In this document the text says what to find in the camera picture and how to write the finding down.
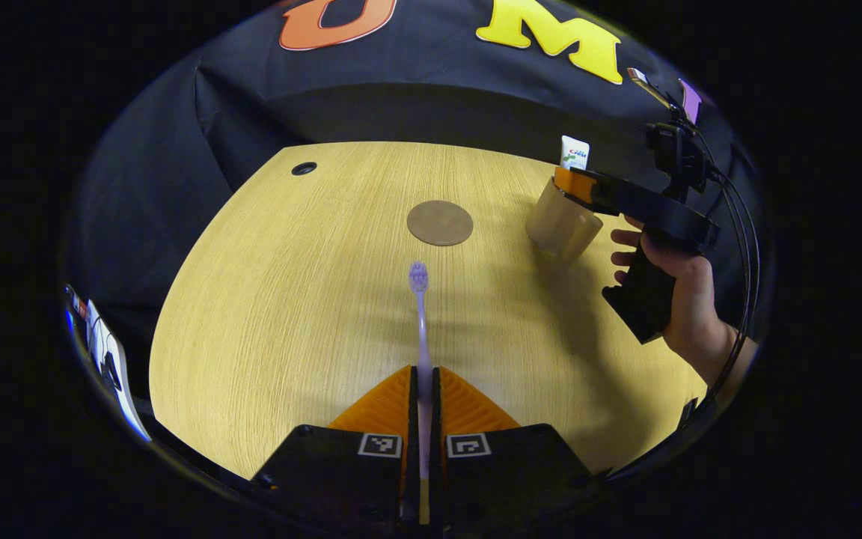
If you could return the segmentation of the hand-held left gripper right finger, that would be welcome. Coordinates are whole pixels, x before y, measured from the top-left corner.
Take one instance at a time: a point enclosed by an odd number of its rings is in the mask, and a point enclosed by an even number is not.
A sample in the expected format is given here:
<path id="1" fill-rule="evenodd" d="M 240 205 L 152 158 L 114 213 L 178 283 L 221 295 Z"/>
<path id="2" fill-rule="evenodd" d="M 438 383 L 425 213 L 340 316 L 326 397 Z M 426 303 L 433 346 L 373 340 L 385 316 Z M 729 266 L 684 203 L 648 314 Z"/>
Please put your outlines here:
<path id="1" fill-rule="evenodd" d="M 544 524 L 596 498 L 596 476 L 553 426 L 520 425 L 444 366 L 434 377 L 432 524 Z"/>

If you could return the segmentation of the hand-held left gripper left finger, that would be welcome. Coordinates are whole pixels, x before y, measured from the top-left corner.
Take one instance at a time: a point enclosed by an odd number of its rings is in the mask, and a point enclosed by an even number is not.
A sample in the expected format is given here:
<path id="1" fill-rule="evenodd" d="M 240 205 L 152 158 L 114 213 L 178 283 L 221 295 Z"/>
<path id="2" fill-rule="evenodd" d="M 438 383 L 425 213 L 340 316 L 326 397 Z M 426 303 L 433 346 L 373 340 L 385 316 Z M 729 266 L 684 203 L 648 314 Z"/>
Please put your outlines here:
<path id="1" fill-rule="evenodd" d="M 377 383 L 328 426 L 294 427 L 251 481 L 314 525 L 420 521 L 416 368 Z"/>

